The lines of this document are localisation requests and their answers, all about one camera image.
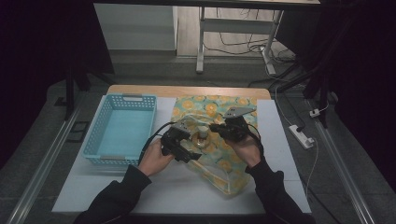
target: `black sleeve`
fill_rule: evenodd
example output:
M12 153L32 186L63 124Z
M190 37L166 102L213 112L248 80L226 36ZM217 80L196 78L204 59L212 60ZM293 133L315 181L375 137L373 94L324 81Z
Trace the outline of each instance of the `black sleeve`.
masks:
M75 224L111 223L127 216L136 206L140 192L151 183L149 178L130 165L119 183L111 182L93 200L87 211L81 213Z
M314 224L314 218L304 214L297 203L285 191L283 172L274 173L265 158L252 167L247 168L256 182L256 193L262 201L267 216L279 223Z

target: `hand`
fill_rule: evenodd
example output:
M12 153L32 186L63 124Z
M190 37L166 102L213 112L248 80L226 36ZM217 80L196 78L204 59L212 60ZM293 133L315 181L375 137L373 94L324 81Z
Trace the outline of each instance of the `hand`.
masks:
M169 154L164 156L161 153L161 139L156 139L146 149L142 161L137 167L146 176L158 174L162 171L175 156Z
M256 145L255 140L249 135L242 141L233 142L231 140L225 140L225 143L233 148L236 155L244 161L249 168L257 165L262 160L259 147Z

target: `patterned cloth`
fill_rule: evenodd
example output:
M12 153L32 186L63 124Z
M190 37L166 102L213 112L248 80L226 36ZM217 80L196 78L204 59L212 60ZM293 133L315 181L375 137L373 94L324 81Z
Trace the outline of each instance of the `patterned cloth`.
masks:
M209 130L205 148L198 148L194 140L198 126L224 123L222 115L232 106L256 108L257 100L218 95L182 96L177 98L172 114L172 121L183 119L191 130L192 140L183 140L181 145L187 150L202 154L198 161L188 163L189 168L201 174L224 194L236 194L248 183L250 175L245 173L246 164L218 133ZM244 115L244 119L257 127L256 111Z

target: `white wall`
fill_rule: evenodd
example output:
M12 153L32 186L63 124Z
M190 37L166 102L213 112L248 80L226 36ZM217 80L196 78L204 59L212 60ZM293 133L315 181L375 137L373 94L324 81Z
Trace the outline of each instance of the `white wall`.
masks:
M177 48L177 7L94 6L108 49Z

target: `blue plastic basket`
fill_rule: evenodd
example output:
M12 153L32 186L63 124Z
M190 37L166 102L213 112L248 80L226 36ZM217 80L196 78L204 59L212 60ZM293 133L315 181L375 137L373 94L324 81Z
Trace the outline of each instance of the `blue plastic basket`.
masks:
M156 109L155 95L104 96L82 145L84 157L95 164L136 166Z

